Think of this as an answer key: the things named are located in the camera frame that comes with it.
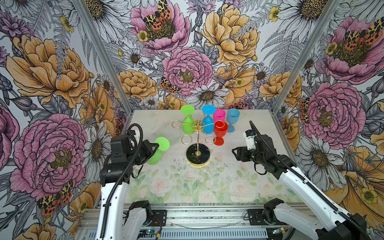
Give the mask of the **green wine glass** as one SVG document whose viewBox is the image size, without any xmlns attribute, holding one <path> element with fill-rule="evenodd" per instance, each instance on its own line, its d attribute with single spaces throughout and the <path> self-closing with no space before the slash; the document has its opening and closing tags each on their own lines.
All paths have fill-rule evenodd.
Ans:
<svg viewBox="0 0 384 240">
<path fill-rule="evenodd" d="M 161 160 L 163 152 L 169 150 L 171 144 L 168 139 L 164 137 L 158 137 L 155 143 L 159 144 L 159 148 L 155 151 L 158 154 L 158 162 Z"/>
<path fill-rule="evenodd" d="M 194 132 L 194 129 L 192 127 L 192 125 L 194 123 L 194 119 L 192 117 L 192 114 L 195 112 L 195 108 L 191 105 L 185 105 L 181 108 L 181 112 L 183 115 L 186 116 L 182 122 L 183 132 L 186 135 L 190 135 Z"/>
</svg>

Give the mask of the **red wine glass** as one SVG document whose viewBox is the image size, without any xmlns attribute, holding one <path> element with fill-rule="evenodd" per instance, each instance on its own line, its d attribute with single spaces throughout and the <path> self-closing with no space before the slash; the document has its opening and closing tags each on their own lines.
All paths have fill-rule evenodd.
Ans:
<svg viewBox="0 0 384 240">
<path fill-rule="evenodd" d="M 216 146 L 222 146 L 224 144 L 223 137 L 227 134 L 228 124 L 224 121 L 216 121 L 214 124 L 214 133 L 216 137 L 214 138 L 214 144 Z"/>
</svg>

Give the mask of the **light blue wine glass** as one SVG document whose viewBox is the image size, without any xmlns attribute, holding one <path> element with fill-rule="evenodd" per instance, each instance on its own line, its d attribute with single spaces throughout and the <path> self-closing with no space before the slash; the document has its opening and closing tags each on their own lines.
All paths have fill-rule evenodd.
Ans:
<svg viewBox="0 0 384 240">
<path fill-rule="evenodd" d="M 230 109 L 227 111 L 228 133 L 235 131 L 234 124 L 239 120 L 240 111 L 237 109 Z"/>
</svg>

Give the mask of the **pink wine glass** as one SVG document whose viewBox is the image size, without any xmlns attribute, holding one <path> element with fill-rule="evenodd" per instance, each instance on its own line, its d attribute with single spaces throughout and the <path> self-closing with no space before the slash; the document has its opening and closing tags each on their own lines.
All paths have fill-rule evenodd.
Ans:
<svg viewBox="0 0 384 240">
<path fill-rule="evenodd" d="M 226 118 L 226 111 L 222 109 L 216 109 L 215 113 L 213 114 L 214 122 L 224 121 L 225 118 Z"/>
</svg>

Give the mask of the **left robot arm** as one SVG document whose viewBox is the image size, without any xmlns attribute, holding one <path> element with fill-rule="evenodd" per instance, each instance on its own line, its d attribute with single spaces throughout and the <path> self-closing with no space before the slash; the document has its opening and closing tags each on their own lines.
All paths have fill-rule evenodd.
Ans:
<svg viewBox="0 0 384 240">
<path fill-rule="evenodd" d="M 158 147 L 143 140 L 138 130 L 112 139 L 111 154 L 100 172 L 101 207 L 96 240 L 136 240 L 141 228 L 152 221 L 148 201 L 134 202 L 127 211 L 124 206 L 134 166 L 145 163 Z"/>
</svg>

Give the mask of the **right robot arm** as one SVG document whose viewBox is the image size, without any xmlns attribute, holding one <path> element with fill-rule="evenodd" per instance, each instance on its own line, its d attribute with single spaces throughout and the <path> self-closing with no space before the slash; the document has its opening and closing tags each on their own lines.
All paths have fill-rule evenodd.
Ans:
<svg viewBox="0 0 384 240">
<path fill-rule="evenodd" d="M 277 154 L 267 135 L 246 136 L 247 146 L 232 149 L 239 162 L 253 162 L 282 181 L 312 211 L 308 216 L 275 198 L 264 204 L 264 221 L 270 225 L 285 223 L 312 240 L 368 240 L 367 222 L 351 214 L 316 187 L 286 155 Z"/>
</svg>

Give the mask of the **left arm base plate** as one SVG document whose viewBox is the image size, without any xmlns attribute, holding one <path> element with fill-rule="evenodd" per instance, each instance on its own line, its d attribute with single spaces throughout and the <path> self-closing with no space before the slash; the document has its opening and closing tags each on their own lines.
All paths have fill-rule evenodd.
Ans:
<svg viewBox="0 0 384 240">
<path fill-rule="evenodd" d="M 144 223 L 144 227 L 164 227 L 167 224 L 167 210 L 152 210 L 152 218 Z"/>
</svg>

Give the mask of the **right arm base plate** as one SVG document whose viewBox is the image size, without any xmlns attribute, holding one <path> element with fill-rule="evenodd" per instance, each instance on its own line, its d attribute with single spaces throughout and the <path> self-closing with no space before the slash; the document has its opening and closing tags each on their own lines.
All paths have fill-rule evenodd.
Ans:
<svg viewBox="0 0 384 240">
<path fill-rule="evenodd" d="M 251 226 L 269 225 L 269 223 L 266 221 L 264 210 L 262 209 L 248 209 L 247 217 Z"/>
</svg>

